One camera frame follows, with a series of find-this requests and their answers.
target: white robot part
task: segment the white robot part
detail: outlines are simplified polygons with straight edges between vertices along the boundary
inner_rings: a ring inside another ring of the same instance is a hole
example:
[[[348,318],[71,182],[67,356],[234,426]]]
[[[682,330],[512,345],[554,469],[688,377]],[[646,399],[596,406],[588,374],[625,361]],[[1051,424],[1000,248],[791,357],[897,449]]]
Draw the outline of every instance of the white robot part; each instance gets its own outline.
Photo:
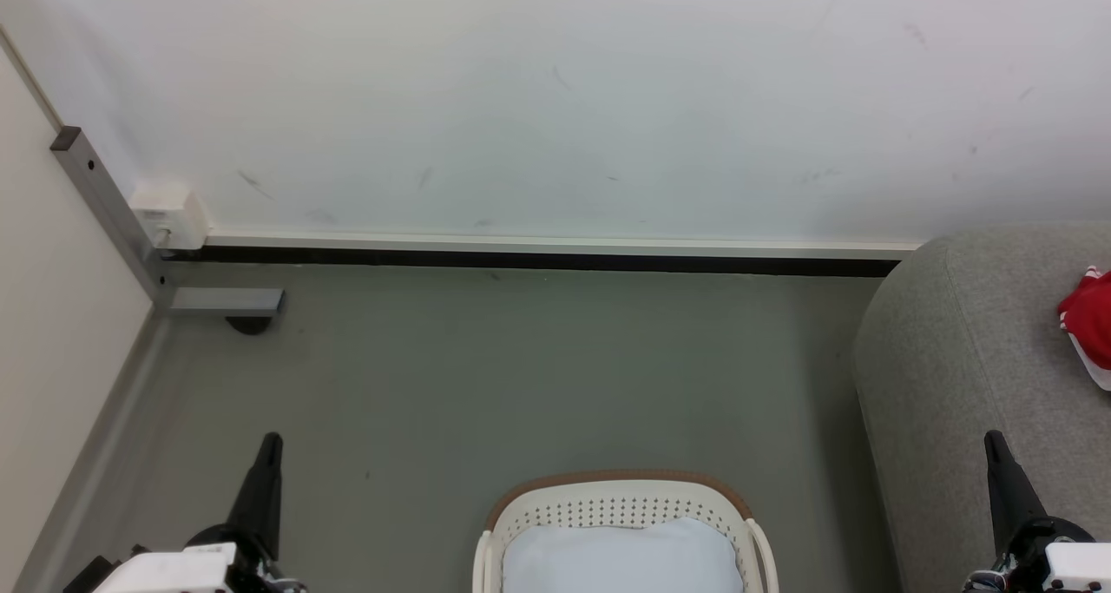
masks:
[[[1050,543],[1045,546],[1045,591],[1111,589],[1111,543]]]
[[[224,579],[234,560],[234,543],[138,554],[116,567],[96,593],[229,593]]]

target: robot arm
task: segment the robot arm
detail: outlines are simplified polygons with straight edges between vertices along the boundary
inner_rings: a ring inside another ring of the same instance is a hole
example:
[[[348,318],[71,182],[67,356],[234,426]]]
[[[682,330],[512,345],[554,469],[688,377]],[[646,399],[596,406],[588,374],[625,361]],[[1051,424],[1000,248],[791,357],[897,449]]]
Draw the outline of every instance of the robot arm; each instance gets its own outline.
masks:
[[[276,564],[281,454],[281,435],[267,434],[228,521],[201,531],[181,552],[136,546],[116,565],[98,556],[64,593],[308,593]]]
[[[1098,592],[1111,587],[1111,543],[1045,513],[1000,431],[983,438],[995,564],[973,572],[964,591]]]

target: round black foot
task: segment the round black foot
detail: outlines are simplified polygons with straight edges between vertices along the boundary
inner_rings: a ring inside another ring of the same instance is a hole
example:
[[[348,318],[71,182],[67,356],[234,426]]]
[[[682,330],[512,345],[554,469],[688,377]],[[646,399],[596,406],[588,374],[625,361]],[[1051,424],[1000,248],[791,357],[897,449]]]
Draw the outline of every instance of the round black foot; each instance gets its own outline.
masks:
[[[261,335],[266,329],[270,328],[270,320],[273,316],[226,316],[228,324],[231,324],[238,332],[244,335]]]

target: brown basket rim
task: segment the brown basket rim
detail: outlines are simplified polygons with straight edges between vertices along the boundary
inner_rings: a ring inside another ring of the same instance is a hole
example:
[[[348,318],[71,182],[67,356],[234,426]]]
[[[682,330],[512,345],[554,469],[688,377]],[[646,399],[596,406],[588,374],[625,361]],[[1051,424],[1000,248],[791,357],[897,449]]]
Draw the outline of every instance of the brown basket rim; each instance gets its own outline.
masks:
[[[564,485],[564,483],[591,483],[608,481],[675,481],[701,483],[701,485],[718,491],[718,493],[729,500],[729,503],[732,504],[733,507],[737,509],[738,513],[741,514],[741,519],[752,519],[752,511],[749,510],[749,505],[745,504],[744,500],[742,500],[741,496],[738,495],[738,493],[727,483],[719,481],[713,478],[713,475],[700,474],[698,472],[680,472],[675,470],[599,470],[593,472],[571,472],[569,474],[543,475],[543,478],[520,483],[509,490],[509,493],[502,495],[501,499],[498,500],[497,504],[493,505],[493,510],[490,511],[490,516],[487,517],[486,530],[488,532],[493,532],[493,527],[497,525],[498,519],[501,516],[506,507],[509,506],[513,500],[529,493],[530,491],[560,486]]]

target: gray metal bar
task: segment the gray metal bar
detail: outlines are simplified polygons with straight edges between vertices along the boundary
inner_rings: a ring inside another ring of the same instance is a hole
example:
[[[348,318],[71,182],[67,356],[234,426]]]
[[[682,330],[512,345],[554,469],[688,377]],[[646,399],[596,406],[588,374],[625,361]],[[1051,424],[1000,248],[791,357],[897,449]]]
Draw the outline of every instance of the gray metal bar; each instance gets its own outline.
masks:
[[[116,182],[109,177],[89,139],[79,127],[63,125],[50,150],[150,300],[158,305],[167,304],[169,288],[166,288],[167,278],[161,257],[131,212],[128,201],[117,189]]]
[[[282,289],[178,288],[171,315],[274,316]]]

